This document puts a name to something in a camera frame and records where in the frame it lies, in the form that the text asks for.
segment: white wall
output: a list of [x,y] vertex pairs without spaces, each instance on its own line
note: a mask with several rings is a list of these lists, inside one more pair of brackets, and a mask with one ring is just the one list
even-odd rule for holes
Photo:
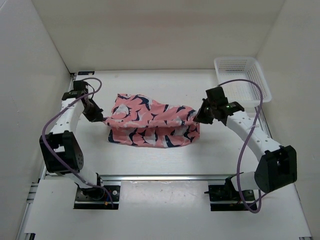
[[314,239],[320,239],[320,1],[287,0],[258,54],[272,101],[272,136],[297,151],[296,188]]
[[255,56],[284,0],[33,0],[71,72],[212,69]]
[[30,0],[0,0],[0,240],[15,239],[43,166],[42,126],[70,76]]

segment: pink cloth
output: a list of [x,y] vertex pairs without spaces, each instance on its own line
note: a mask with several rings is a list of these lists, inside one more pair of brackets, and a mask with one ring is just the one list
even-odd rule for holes
[[172,148],[192,143],[200,136],[197,112],[189,106],[161,104],[138,94],[118,94],[111,117],[109,142],[137,147]]

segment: shark print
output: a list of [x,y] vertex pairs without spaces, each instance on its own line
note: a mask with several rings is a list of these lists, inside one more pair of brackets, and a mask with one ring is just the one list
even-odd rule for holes
[[161,104],[141,94],[119,93],[111,112],[104,121],[110,127],[110,143],[175,148],[200,137],[200,124],[193,121],[196,111],[189,106]]

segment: pink patterned fabric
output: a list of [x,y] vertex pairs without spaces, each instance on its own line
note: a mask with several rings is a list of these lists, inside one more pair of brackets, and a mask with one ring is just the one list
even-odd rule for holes
[[200,136],[197,112],[189,106],[161,104],[138,94],[118,94],[111,117],[109,142],[137,147],[172,148]]

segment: garment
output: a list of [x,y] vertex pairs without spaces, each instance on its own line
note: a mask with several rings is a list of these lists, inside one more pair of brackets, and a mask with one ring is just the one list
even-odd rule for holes
[[161,104],[138,94],[118,94],[111,117],[109,142],[137,147],[172,148],[199,138],[197,112],[189,106]]

